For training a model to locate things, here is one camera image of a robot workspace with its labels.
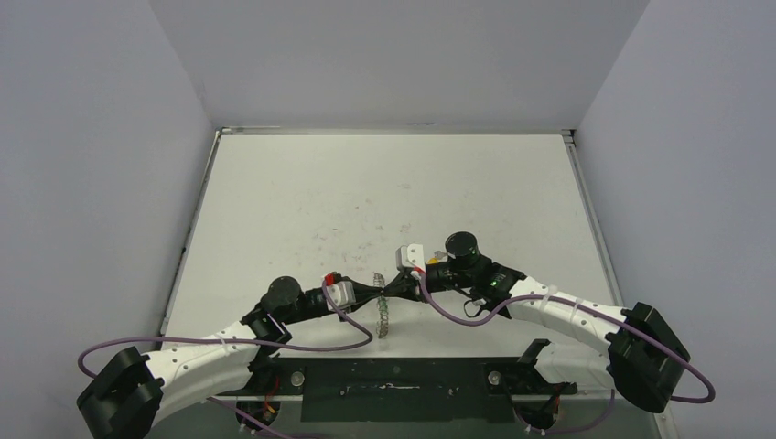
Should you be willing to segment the metal disc with key rings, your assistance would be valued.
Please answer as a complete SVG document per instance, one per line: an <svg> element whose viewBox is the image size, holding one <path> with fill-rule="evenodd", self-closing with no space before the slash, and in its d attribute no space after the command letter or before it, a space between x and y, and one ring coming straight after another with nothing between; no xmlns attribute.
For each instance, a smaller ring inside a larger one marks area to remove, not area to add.
<svg viewBox="0 0 776 439"><path fill-rule="evenodd" d="M383 289L386 286L386 282L384 279L384 276L381 273L374 273L373 274L373 285L374 286L382 286ZM387 309L380 309L378 304L381 301L386 301L388 304L388 298L383 294L380 297L377 298L376 301L376 307L378 310L378 321L376 324L376 332L379 339L385 339L390 330L390 315L389 315L389 306Z"/></svg>

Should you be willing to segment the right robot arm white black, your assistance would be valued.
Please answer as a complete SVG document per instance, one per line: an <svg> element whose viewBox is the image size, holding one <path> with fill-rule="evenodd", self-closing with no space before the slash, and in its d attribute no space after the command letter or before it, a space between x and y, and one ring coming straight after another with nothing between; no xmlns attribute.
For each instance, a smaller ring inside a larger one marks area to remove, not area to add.
<svg viewBox="0 0 776 439"><path fill-rule="evenodd" d="M420 244L401 246L395 253L398 275L386 290L430 304L459 325L483 326L497 316L544 327L583 345L574 349L546 348L517 368L520 385L530 392L550 383L613 389L646 412L663 412L674 400L690 355L663 316L652 306L632 308L602 305L564 293L480 252L467 231L449 236L442 260L428 260ZM487 315L465 321L452 315L435 293L467 291Z"/></svg>

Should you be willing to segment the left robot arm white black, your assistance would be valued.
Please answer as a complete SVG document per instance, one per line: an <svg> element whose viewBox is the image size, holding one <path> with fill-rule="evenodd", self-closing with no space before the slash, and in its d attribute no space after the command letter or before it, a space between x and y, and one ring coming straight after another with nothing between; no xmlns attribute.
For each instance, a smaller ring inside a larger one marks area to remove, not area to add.
<svg viewBox="0 0 776 439"><path fill-rule="evenodd" d="M288 325L345 319L382 291L337 273L307 291L293 277L278 277L251 311L210 336L174 337L169 348L146 353L129 341L93 376L78 409L95 438L143 438L156 422L209 397L242 388L262 393L273 381L271 356L292 348Z"/></svg>

